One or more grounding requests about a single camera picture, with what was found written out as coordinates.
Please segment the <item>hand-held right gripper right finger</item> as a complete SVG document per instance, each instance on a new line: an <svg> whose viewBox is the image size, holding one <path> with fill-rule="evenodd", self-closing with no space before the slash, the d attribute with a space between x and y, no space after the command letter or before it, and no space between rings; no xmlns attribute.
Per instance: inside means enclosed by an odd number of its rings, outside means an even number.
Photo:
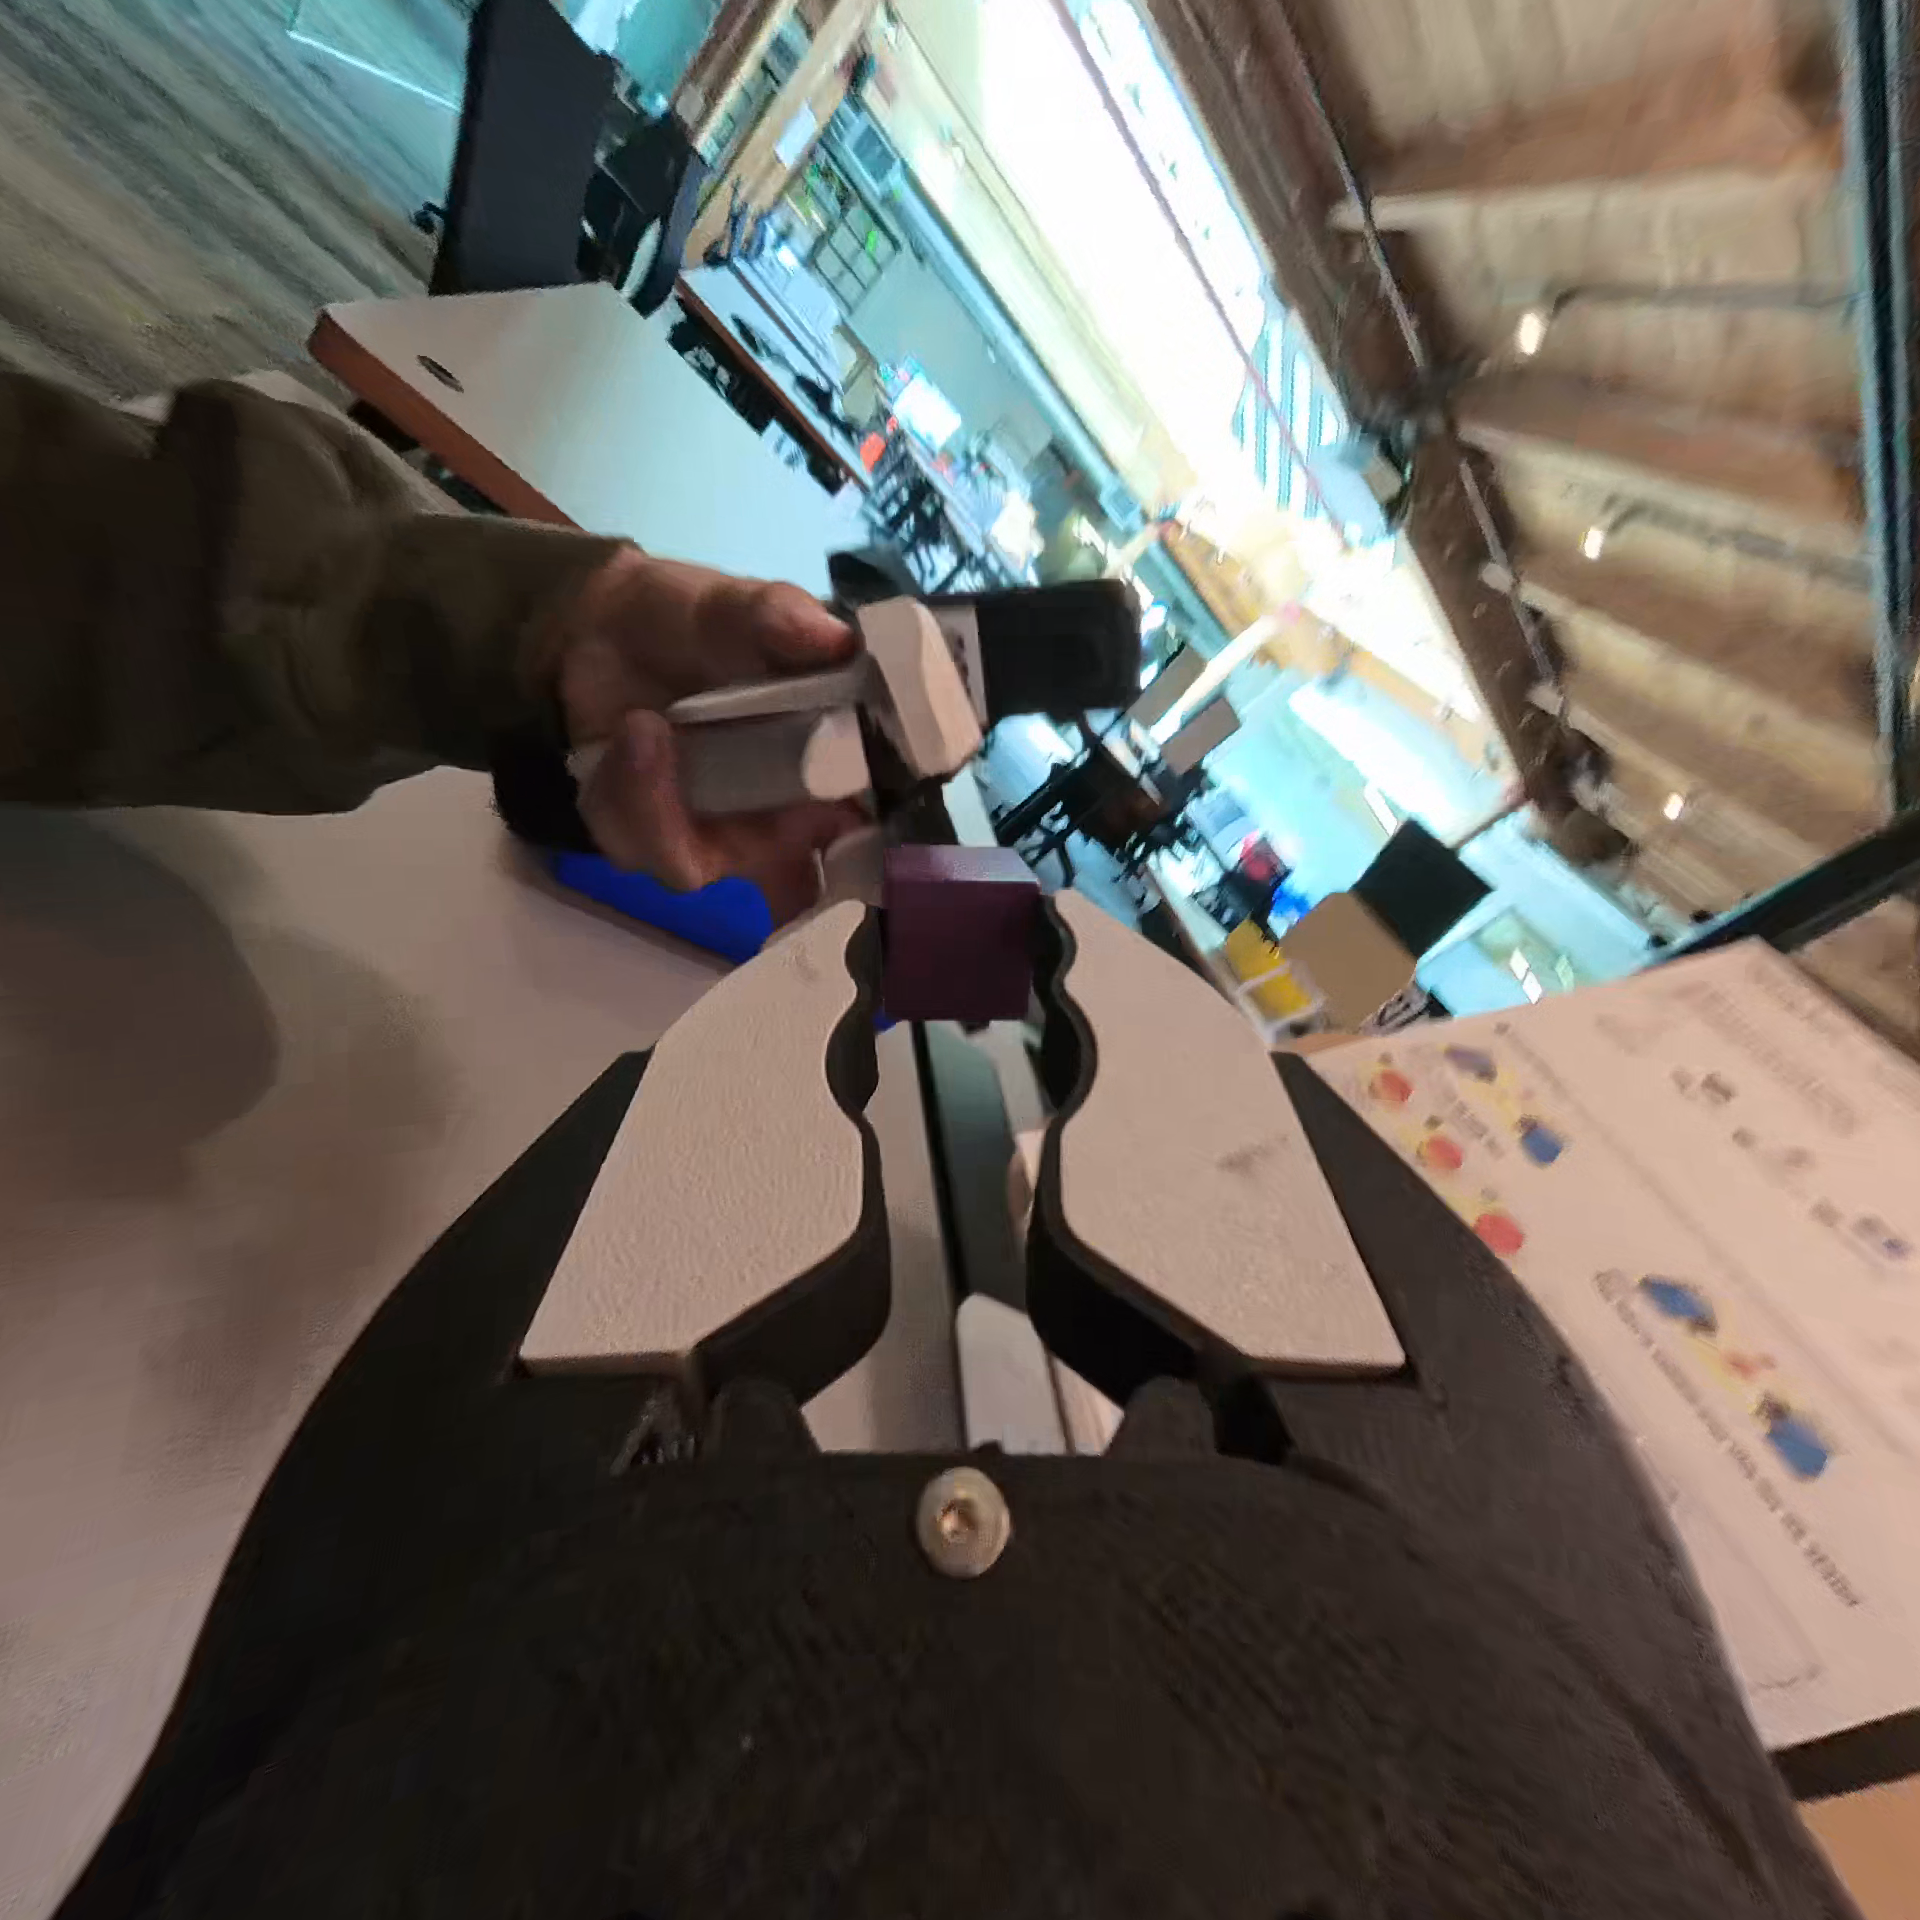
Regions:
<svg viewBox="0 0 1920 1920"><path fill-rule="evenodd" d="M1408 1355L1274 1054L1079 892L1044 902L1029 1313L1114 1405L1155 1379L1393 1379Z"/></svg>

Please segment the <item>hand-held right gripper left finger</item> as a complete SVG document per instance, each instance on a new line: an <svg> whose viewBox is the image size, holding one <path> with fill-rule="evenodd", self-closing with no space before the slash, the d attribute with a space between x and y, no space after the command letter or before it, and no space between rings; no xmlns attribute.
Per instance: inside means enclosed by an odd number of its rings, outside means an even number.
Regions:
<svg viewBox="0 0 1920 1920"><path fill-rule="evenodd" d="M825 906L647 1054L518 1347L534 1375L633 1375L709 1405L806 1405L892 1307L877 1091L877 911Z"/></svg>

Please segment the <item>purple cube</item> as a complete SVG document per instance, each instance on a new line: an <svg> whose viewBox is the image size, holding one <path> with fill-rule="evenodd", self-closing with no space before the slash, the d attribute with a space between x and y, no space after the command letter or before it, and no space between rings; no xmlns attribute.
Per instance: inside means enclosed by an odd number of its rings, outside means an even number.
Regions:
<svg viewBox="0 0 1920 1920"><path fill-rule="evenodd" d="M985 1028L1034 997L1044 883L1002 846L892 846L883 856L883 1011Z"/></svg>

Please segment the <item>blue plastic bin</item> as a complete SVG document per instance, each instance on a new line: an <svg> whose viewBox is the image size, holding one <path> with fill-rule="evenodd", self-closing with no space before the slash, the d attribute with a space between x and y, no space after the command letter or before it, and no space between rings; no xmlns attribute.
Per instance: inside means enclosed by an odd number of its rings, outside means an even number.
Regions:
<svg viewBox="0 0 1920 1920"><path fill-rule="evenodd" d="M742 875L679 892L591 850L545 850L542 861L561 892L720 960L752 960L775 934L764 892Z"/></svg>

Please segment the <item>person's left forearm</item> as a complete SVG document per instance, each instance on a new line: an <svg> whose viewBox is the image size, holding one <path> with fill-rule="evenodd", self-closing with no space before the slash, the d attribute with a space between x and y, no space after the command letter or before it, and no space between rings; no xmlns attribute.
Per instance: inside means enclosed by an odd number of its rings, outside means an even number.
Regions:
<svg viewBox="0 0 1920 1920"><path fill-rule="evenodd" d="M620 542L433 506L345 415L201 381L159 419L2 381L2 799L348 813L566 745Z"/></svg>

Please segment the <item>person's left hand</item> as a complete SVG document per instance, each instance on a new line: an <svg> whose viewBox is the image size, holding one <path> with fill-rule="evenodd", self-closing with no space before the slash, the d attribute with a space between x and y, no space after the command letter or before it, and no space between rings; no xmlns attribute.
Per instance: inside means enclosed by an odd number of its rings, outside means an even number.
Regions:
<svg viewBox="0 0 1920 1920"><path fill-rule="evenodd" d="M570 605L559 701L571 745L598 759L580 813L600 856L678 892L750 879L775 925L816 906L824 852L857 804L806 801L703 818L686 801L668 708L698 691L830 669L857 636L802 588L619 549Z"/></svg>

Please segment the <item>yellow container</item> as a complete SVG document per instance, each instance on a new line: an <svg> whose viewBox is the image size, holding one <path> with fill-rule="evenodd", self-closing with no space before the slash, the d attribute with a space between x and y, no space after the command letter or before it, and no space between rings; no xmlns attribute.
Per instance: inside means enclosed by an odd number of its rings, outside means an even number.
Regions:
<svg viewBox="0 0 1920 1920"><path fill-rule="evenodd" d="M1239 1007L1262 1028L1301 1028L1320 1011L1320 992L1310 974L1298 970L1285 947L1244 918L1221 943L1221 966Z"/></svg>

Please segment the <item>black monitor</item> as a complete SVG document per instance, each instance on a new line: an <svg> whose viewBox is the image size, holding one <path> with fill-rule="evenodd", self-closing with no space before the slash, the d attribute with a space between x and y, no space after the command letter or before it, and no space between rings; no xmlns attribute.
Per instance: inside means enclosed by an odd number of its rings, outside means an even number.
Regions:
<svg viewBox="0 0 1920 1920"><path fill-rule="evenodd" d="M1352 897L1414 960L1440 945L1489 895L1492 883L1415 818L1396 828L1352 883Z"/></svg>

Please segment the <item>white background desk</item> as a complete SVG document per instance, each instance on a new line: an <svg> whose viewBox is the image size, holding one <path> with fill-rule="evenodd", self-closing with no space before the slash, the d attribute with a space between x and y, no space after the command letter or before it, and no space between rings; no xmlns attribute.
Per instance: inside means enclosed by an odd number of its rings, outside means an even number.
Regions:
<svg viewBox="0 0 1920 1920"><path fill-rule="evenodd" d="M334 301L309 354L510 515L745 572L723 545L814 560L865 536L609 286Z"/></svg>

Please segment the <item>printed instruction sheet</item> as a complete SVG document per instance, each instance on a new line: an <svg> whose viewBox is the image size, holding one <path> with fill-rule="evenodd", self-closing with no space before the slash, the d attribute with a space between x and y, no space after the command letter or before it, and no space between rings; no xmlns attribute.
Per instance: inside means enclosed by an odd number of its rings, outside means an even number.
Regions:
<svg viewBox="0 0 1920 1920"><path fill-rule="evenodd" d="M1916 1712L1916 1061L1744 943L1310 1065L1598 1380L1765 1742Z"/></svg>

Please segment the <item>black office chair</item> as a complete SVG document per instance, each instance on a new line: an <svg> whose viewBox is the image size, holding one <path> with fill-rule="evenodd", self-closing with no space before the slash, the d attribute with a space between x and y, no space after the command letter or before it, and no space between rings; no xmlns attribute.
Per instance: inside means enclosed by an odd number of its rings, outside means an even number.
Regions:
<svg viewBox="0 0 1920 1920"><path fill-rule="evenodd" d="M678 112L638 119L588 182L577 273L615 286L642 318L659 313L683 273L711 171Z"/></svg>

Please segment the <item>black partition panel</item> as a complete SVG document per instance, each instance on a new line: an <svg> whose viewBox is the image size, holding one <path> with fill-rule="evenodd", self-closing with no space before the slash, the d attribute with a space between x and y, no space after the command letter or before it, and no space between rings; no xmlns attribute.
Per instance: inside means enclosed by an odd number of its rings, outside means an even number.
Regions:
<svg viewBox="0 0 1920 1920"><path fill-rule="evenodd" d="M548 3L482 3L428 294L577 283L577 249L615 62Z"/></svg>

